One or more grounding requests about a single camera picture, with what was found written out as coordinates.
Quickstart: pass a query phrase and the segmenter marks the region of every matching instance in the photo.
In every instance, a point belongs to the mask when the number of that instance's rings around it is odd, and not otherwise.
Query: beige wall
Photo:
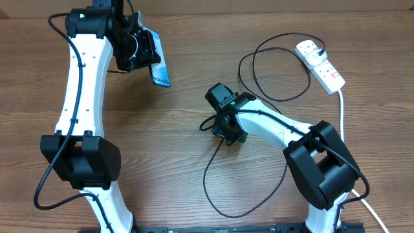
[[[144,15],[408,10],[414,0],[132,0]],[[0,18],[44,18],[92,0],[0,0]]]

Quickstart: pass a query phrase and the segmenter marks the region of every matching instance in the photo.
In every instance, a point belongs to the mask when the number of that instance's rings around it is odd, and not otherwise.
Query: white cord
[[[344,131],[343,131],[343,106],[344,106],[344,102],[343,102],[343,95],[341,90],[338,91],[339,94],[339,101],[340,101],[340,120],[339,120],[339,128],[340,128],[340,134],[341,134],[341,139],[343,141],[345,141],[345,137],[344,137]],[[358,192],[355,191],[355,189],[351,190],[352,193],[357,196],[360,197],[360,194]],[[381,221],[380,217],[375,213],[375,211],[371,208],[371,206],[368,204],[368,202],[365,199],[361,199],[361,202],[368,208],[368,210],[370,211],[370,213],[375,217],[375,219],[378,221],[378,223],[380,223],[382,230],[384,230],[385,233],[389,233],[389,231],[387,230],[385,224]]]

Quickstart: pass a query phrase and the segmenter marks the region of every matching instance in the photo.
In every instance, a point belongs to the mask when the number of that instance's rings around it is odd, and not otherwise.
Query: wooden table
[[[288,172],[267,203],[241,219],[220,216],[207,202],[203,171],[218,145],[199,124],[214,113],[204,99],[222,82],[245,91],[237,80],[243,55],[284,32],[308,32],[327,44],[330,61],[347,84],[347,146],[371,185],[367,198],[391,232],[414,231],[414,24],[412,12],[344,12],[147,17],[160,33],[172,88],[151,84],[147,69],[108,74],[103,123],[106,138],[122,152],[120,188],[128,209],[143,227],[271,225],[304,221],[307,203]],[[62,20],[56,24],[62,27]],[[40,136],[51,135],[60,116],[68,71],[68,47],[45,19],[0,21],[0,232],[76,232],[98,226],[84,199],[51,211],[37,210],[33,194],[48,162]],[[294,46],[308,39],[290,36],[268,46]],[[253,90],[251,60],[242,75]],[[257,73],[275,98],[306,87],[300,63],[289,53],[257,56]],[[338,96],[312,77],[300,98],[276,103],[302,122],[326,120],[338,128]],[[223,147],[208,172],[212,201],[227,214],[241,214],[264,199],[280,180],[281,151],[250,135],[244,144]],[[364,192],[361,181],[356,190]],[[76,194],[52,172],[44,205]],[[343,220],[380,232],[362,203]]]

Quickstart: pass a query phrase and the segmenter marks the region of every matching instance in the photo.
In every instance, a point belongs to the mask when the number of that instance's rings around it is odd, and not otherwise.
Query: white power strip
[[[345,80],[328,61],[326,52],[321,56],[318,54],[321,49],[315,42],[302,41],[296,45],[295,51],[328,94],[338,92],[345,85]]]

